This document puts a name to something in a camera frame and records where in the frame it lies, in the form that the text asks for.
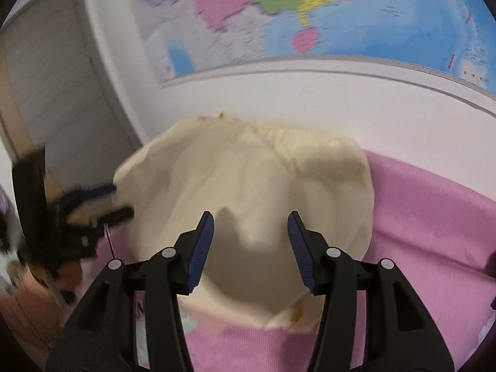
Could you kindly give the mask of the person's left hand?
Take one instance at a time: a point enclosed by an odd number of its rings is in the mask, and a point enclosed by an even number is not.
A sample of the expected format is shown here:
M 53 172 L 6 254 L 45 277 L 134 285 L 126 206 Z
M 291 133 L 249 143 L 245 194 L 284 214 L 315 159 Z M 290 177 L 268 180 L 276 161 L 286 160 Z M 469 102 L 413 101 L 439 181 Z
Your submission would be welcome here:
M 80 260 L 62 264 L 56 271 L 42 264 L 28 263 L 33 278 L 47 288 L 58 305 L 69 306 L 76 301 L 77 287 L 82 283 L 83 272 Z

